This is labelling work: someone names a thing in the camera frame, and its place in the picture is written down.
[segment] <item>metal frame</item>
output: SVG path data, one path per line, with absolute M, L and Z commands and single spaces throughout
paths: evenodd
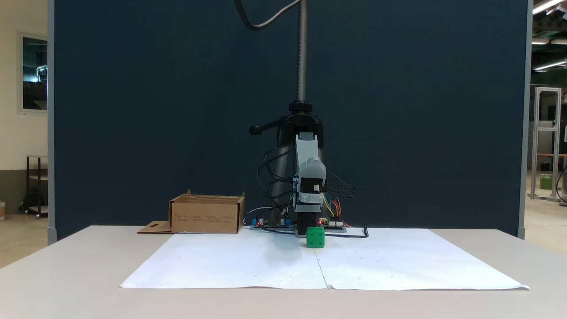
M 37 158 L 36 175 L 30 175 L 29 174 L 29 159 L 30 158 Z M 44 180 L 44 177 L 41 175 L 41 159 L 42 158 L 47 158 L 47 157 L 46 156 L 36 156 L 36 155 L 27 155 L 26 156 L 26 196 L 27 196 L 27 194 L 29 194 L 29 180 L 30 179 L 37 180 L 37 198 L 36 198 L 37 206 L 29 207 L 26 210 L 26 214 L 28 214 L 30 211 L 36 212 L 36 217 L 38 219 L 41 218 L 41 214 L 49 212 L 49 209 L 47 209 L 47 211 L 41 211 L 41 209 L 42 209 L 42 205 L 41 205 L 41 181 Z
M 556 107 L 555 107 L 555 125 L 552 128 L 540 128 L 539 127 L 539 108 L 540 108 L 540 96 L 542 92 L 552 92 L 557 94 Z M 534 141 L 532 144 L 532 177 L 531 177 L 531 199 L 547 199 L 554 202 L 559 202 L 560 199 L 557 197 L 557 171 L 559 166 L 559 139 L 560 139 L 560 127 L 561 127 L 561 89 L 558 87 L 536 87 L 535 89 L 535 101 L 534 101 Z M 535 194 L 535 184 L 538 173 L 538 137 L 539 132 L 553 132 L 553 185 L 551 188 L 551 195 L 549 196 L 537 196 Z
M 47 6 L 47 154 L 49 179 L 47 180 L 47 202 L 49 220 L 47 225 L 47 244 L 51 245 L 57 241 L 57 230 L 55 229 L 55 148 L 54 148 L 54 60 L 53 54 L 55 47 L 55 0 L 48 0 Z
M 528 165 L 528 131 L 530 123 L 530 82 L 531 82 L 531 39 L 532 39 L 532 23 L 534 17 L 532 10 L 534 2 L 527 0 L 526 10 L 526 66 L 524 71 L 524 123 L 522 134 L 522 165 L 520 167 L 521 183 L 520 183 L 520 205 L 518 216 L 518 238 L 526 238 L 526 228 L 524 226 L 525 210 L 526 210 L 526 178 Z

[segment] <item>green cube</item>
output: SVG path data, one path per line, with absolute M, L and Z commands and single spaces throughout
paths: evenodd
M 307 228 L 307 247 L 308 248 L 325 247 L 325 229 L 323 227 Z

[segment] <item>clamp handle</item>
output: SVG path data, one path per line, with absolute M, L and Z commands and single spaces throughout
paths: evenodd
M 280 124 L 280 121 L 277 120 L 277 121 L 273 121 L 273 122 L 270 122 L 270 123 L 268 123 L 266 125 L 262 125 L 262 126 L 253 125 L 248 129 L 248 132 L 252 135 L 260 135 L 260 134 L 262 134 L 263 131 L 266 131 L 267 129 L 276 127 L 279 124 Z

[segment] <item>floor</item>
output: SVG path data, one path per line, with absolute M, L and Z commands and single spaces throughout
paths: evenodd
M 530 191 L 528 171 L 527 192 Z M 548 190 L 539 188 L 536 194 L 547 196 Z M 541 247 L 567 255 L 567 207 L 558 203 L 526 197 L 526 240 Z M 0 268 L 47 246 L 47 218 L 37 220 L 35 215 L 9 215 L 0 221 Z
M 526 181 L 527 193 L 530 192 L 530 186 L 531 172 L 528 171 Z M 549 196 L 551 194 L 551 190 L 542 190 L 539 186 L 538 178 L 536 181 L 536 195 Z M 550 202 L 549 200 L 530 199 L 526 196 L 524 225 L 526 227 L 527 241 L 567 255 L 567 207 L 559 206 L 559 203 Z
M 47 218 L 8 215 L 0 220 L 0 268 L 47 246 Z

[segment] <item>white table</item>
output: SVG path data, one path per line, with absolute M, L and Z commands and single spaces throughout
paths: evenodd
M 140 228 L 91 226 L 0 269 L 0 318 L 567 318 L 567 257 L 496 230 L 433 232 L 530 291 L 120 288 L 171 237 Z

